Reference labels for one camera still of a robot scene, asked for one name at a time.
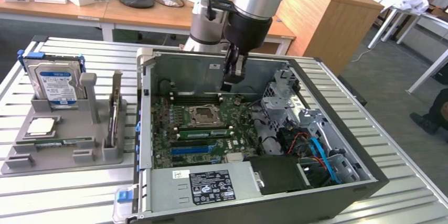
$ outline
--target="blue hard drive label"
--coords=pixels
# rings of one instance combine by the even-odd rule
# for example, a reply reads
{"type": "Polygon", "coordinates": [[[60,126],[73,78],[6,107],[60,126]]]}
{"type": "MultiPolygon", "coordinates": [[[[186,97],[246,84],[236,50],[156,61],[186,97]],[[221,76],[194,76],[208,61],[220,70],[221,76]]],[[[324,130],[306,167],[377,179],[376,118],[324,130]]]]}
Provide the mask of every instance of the blue hard drive label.
{"type": "Polygon", "coordinates": [[[72,74],[69,72],[40,72],[38,75],[48,101],[56,105],[74,104],[76,92],[69,83],[72,74]]]}

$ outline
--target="monitor stand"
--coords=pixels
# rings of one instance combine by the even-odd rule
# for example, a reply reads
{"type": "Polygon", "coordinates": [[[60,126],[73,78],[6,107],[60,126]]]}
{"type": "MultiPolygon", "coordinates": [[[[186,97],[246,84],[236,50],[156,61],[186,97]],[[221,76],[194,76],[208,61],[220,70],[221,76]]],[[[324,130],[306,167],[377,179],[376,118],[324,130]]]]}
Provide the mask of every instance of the monitor stand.
{"type": "Polygon", "coordinates": [[[153,0],[120,0],[120,2],[128,7],[138,9],[150,8],[154,5],[153,0]]]}

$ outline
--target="shoe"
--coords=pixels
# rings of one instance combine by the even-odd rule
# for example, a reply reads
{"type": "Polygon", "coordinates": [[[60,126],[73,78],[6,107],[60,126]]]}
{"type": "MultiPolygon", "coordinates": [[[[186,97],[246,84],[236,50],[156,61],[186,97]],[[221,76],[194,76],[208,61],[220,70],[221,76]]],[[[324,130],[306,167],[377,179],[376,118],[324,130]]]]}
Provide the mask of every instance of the shoe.
{"type": "Polygon", "coordinates": [[[438,126],[425,119],[422,116],[420,116],[417,113],[410,113],[409,115],[412,121],[418,125],[420,128],[429,134],[433,135],[438,129],[438,126]]]}

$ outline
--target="metal slatted table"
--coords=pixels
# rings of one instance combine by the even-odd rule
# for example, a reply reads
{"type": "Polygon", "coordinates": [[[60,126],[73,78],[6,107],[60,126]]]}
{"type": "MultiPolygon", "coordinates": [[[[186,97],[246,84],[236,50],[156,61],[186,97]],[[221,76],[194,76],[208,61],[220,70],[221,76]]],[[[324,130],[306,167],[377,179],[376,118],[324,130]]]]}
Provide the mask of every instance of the metal slatted table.
{"type": "MultiPolygon", "coordinates": [[[[117,165],[58,170],[28,176],[0,175],[0,223],[110,223],[113,196],[132,183],[136,121],[136,45],[49,38],[41,52],[82,53],[88,72],[98,80],[96,98],[106,99],[114,69],[122,70],[121,94],[129,106],[125,155],[117,165]]],[[[373,157],[389,184],[366,200],[353,203],[333,219],[320,223],[448,223],[448,199],[412,162],[378,123],[357,103],[326,67],[312,58],[297,58],[301,68],[333,106],[348,128],[373,157]]],[[[310,107],[317,105],[301,87],[310,107]]],[[[30,108],[33,89],[17,63],[0,85],[0,165],[30,108]]]]}

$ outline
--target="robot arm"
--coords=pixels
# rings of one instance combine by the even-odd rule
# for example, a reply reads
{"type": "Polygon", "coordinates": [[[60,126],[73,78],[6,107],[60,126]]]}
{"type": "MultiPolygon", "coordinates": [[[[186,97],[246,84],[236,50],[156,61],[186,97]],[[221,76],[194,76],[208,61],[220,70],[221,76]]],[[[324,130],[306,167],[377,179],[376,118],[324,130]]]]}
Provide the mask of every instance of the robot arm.
{"type": "Polygon", "coordinates": [[[222,36],[228,40],[230,45],[224,62],[222,91],[229,92],[232,85],[244,80],[248,53],[262,45],[280,2],[281,0],[198,2],[184,50],[220,52],[222,36]]]}
{"type": "Polygon", "coordinates": [[[233,0],[236,12],[229,12],[222,35],[230,46],[225,57],[221,90],[230,91],[232,84],[244,80],[248,53],[262,45],[272,16],[281,0],[233,0]]]}

